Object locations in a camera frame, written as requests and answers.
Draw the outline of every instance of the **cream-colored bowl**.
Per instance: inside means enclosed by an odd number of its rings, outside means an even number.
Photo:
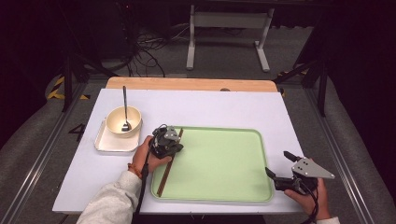
[[[131,130],[128,132],[122,131],[122,126],[125,123],[125,107],[120,106],[111,111],[106,118],[106,127],[119,137],[132,137],[139,132],[142,126],[142,115],[140,111],[133,106],[127,106],[128,122],[131,124]]]

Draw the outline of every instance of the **brown stick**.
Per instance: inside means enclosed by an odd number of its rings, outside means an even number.
[[[183,129],[180,129],[180,132],[178,133],[178,137],[181,139],[181,135],[183,134]],[[160,186],[158,187],[157,190],[157,195],[159,197],[161,197],[163,195],[163,189],[165,188],[165,184],[166,184],[166,180],[168,179],[169,176],[169,172],[171,171],[172,168],[172,163],[175,159],[175,155],[172,155],[172,160],[168,162],[168,164],[166,164],[166,169],[165,172],[163,173],[163,179],[161,179],[161,183]]]

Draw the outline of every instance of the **sleeve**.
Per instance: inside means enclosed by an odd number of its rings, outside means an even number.
[[[78,223],[131,223],[141,185],[137,175],[122,172],[118,181],[99,190],[82,212]]]
[[[338,217],[332,217],[329,219],[318,220],[317,224],[340,224],[340,220],[338,220]]]

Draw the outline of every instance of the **green tray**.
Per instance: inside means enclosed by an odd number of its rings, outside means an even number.
[[[157,190],[166,165],[152,178],[159,199],[268,202],[273,195],[265,173],[262,136],[250,129],[183,127],[184,148],[175,156],[162,197]]]

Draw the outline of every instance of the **bracelet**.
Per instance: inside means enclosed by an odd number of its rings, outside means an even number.
[[[137,177],[139,177],[140,179],[142,179],[142,174],[140,173],[140,171],[136,168],[136,166],[132,163],[128,163],[128,170],[129,169],[133,169],[134,173],[137,175]]]

